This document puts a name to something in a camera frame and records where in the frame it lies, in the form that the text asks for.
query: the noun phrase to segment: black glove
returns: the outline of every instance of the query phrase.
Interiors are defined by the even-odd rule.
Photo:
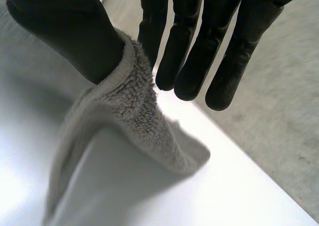
[[[207,91],[206,104],[226,109],[262,34],[291,0],[204,0],[202,25],[186,59],[202,0],[173,0],[174,25],[156,75],[159,89],[174,88],[178,98],[196,98],[239,3],[235,30],[218,71]],[[139,41],[154,66],[166,24],[168,0],[141,0],[143,21]]]

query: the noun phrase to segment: gray floor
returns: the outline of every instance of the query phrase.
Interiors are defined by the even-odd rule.
[[[139,0],[105,0],[113,24],[137,36]],[[264,34],[229,109],[214,112],[205,92],[234,19],[195,102],[314,219],[319,221],[319,1],[294,0]],[[168,16],[159,54],[167,41]]]

